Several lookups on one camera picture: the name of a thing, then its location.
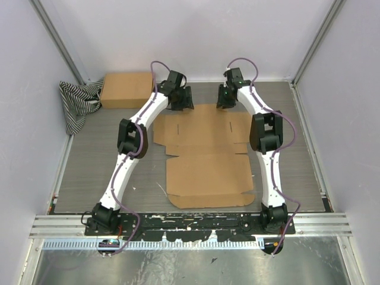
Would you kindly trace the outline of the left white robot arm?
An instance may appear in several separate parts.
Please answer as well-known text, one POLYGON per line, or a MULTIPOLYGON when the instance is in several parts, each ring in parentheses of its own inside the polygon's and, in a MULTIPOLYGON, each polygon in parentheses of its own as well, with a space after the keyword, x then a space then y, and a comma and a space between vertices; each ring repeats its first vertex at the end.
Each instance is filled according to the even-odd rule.
POLYGON ((87 219, 87 227, 111 236, 119 230, 121 200, 128 181, 138 162, 148 150, 147 131, 167 107, 172 110, 193 109, 191 88, 187 78, 169 71, 166 80, 155 83, 151 96, 131 118, 122 119, 118 128, 118 156, 107 188, 87 219))

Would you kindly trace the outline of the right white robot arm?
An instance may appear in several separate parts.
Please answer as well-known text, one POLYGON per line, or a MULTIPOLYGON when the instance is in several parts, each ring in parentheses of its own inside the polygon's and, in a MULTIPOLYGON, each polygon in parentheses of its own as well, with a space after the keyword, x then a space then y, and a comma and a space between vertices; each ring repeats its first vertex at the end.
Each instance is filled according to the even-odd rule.
POLYGON ((233 108, 240 102, 252 116, 249 143, 259 160, 263 187, 259 223, 265 233, 282 234, 288 222, 278 153, 284 139, 283 118, 263 101, 239 68, 226 69, 224 77, 225 83, 218 88, 217 107, 233 108))

